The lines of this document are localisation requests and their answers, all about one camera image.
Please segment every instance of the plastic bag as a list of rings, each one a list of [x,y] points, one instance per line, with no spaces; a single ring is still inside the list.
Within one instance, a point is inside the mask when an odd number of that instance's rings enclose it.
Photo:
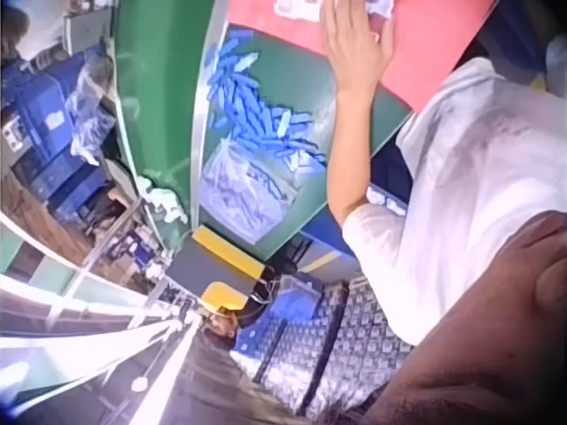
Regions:
[[[200,183],[206,210],[251,244],[284,219],[296,196],[289,183],[229,139],[222,139],[207,161]]]
[[[93,166],[99,165],[95,155],[116,121],[98,106],[110,87],[112,75],[112,61],[92,54],[79,73],[76,90],[66,100],[66,108],[74,119],[71,154],[82,156]]]

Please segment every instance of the green board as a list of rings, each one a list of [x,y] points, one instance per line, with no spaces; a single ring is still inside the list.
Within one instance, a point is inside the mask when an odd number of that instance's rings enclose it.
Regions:
[[[117,85],[138,174],[172,189],[190,210],[193,103],[213,0],[128,0],[115,20]],[[166,245],[186,228],[160,225]]]
[[[256,32],[238,47],[241,53],[258,51],[260,58],[247,71],[261,84],[260,95],[267,104],[311,112],[315,126],[311,142],[329,154],[335,119],[334,81],[326,58]],[[372,111],[372,152],[378,151],[406,120],[410,110],[387,91],[380,89]],[[206,134],[204,163],[224,134],[209,130]],[[201,222],[232,241],[255,258],[265,261],[295,235],[327,202],[325,174],[309,175],[295,181],[299,194],[284,221],[251,245],[200,209]]]

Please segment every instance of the white cloth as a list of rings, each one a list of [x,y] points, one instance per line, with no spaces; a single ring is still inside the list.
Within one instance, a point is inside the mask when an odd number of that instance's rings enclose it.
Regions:
[[[8,0],[6,3],[29,18],[29,29],[16,46],[24,60],[32,60],[42,50],[60,43],[66,14],[63,0]]]
[[[419,344],[533,215],[567,212],[566,105],[476,58],[400,131],[407,217],[363,205],[343,237],[401,339]]]

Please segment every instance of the red paper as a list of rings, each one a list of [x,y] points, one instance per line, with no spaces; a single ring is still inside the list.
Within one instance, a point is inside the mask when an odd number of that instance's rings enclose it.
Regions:
[[[382,83],[421,111],[482,26],[493,0],[398,0],[396,49]],[[324,54],[318,23],[274,13],[274,0],[231,0],[229,22]]]

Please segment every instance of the blue crate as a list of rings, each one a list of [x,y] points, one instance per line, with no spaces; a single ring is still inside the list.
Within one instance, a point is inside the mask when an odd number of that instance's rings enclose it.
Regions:
[[[50,213],[61,223],[67,223],[76,215],[81,206],[106,184],[106,174],[100,169],[85,164],[68,179],[48,204]]]
[[[77,54],[13,90],[12,106],[45,165],[72,141],[74,120],[66,109],[66,100],[76,89],[84,63],[85,54]]]
[[[28,190],[37,200],[46,202],[84,164],[81,157],[64,150],[29,184]]]

